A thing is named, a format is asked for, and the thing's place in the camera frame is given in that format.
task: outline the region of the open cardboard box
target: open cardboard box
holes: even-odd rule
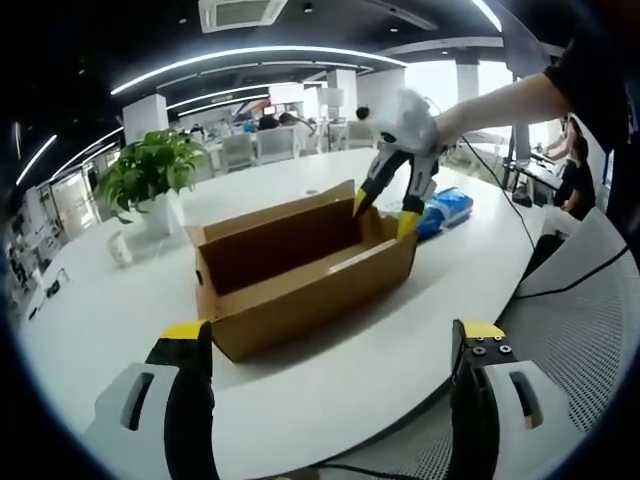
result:
[[[353,181],[319,195],[206,227],[196,247],[198,314],[213,341],[240,361],[400,285],[417,237],[395,240],[398,222],[375,208],[353,218]]]

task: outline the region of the green leaves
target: green leaves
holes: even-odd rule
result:
[[[138,210],[139,203],[169,190],[192,189],[194,172],[207,161],[207,155],[206,149],[185,133],[172,129],[148,132],[143,141],[122,149],[119,160],[100,180],[98,195],[117,212],[121,222],[131,223],[118,214],[132,207]]]

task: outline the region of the white flower pot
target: white flower pot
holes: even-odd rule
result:
[[[141,211],[147,212],[141,216],[150,237],[164,238],[171,233],[166,195],[158,195],[154,201],[141,202],[138,207]]]

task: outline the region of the white table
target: white table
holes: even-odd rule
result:
[[[222,220],[346,179],[360,183],[374,154],[317,155],[203,182],[182,196],[186,223]],[[401,198],[408,174],[401,169],[377,205]],[[246,364],[214,348],[212,436],[221,478],[290,471],[379,433],[448,378],[454,319],[496,321],[531,245],[497,187],[446,168],[436,179],[439,189],[456,185],[470,194],[474,212],[418,248],[410,278],[393,295]],[[521,212],[535,240],[542,210]],[[63,248],[48,272],[64,266],[72,280],[20,336],[36,379],[77,433],[93,419],[98,394],[127,365],[144,361],[164,328],[196,318],[185,236],[147,247],[146,260],[118,270],[105,248],[118,228],[109,221]]]
[[[562,185],[562,179],[559,178],[550,168],[538,165],[535,162],[529,162],[525,167],[516,165],[515,168],[518,172],[543,183],[555,191],[557,191],[560,188],[560,185]]]

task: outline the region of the white robotic hand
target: white robotic hand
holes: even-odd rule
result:
[[[397,238],[413,232],[422,217],[425,203],[436,189],[432,177],[438,172],[438,129],[429,113],[429,104],[413,90],[403,88],[382,102],[366,120],[379,133],[383,145],[374,159],[367,179],[356,194],[354,216],[369,208],[391,182],[395,172],[409,161],[411,180],[399,217]]]

